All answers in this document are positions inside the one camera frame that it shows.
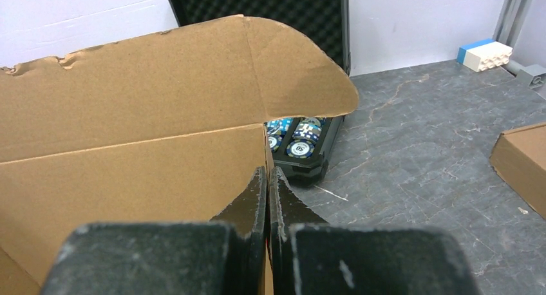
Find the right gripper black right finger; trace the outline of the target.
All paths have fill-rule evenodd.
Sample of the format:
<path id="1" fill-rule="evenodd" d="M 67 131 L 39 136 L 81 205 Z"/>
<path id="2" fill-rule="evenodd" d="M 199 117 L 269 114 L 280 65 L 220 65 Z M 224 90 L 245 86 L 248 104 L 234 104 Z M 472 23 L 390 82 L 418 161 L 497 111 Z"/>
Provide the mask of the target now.
<path id="1" fill-rule="evenodd" d="M 269 176 L 275 294 L 478 294 L 459 243 L 437 227 L 328 224 Z"/>

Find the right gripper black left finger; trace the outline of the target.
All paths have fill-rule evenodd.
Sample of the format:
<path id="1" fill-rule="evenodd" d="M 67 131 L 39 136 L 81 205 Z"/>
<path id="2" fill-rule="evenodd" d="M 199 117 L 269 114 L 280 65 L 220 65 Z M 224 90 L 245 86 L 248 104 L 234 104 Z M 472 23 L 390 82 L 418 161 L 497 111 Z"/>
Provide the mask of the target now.
<path id="1" fill-rule="evenodd" d="M 264 294 L 267 170 L 207 222 L 84 224 L 42 294 Z"/>

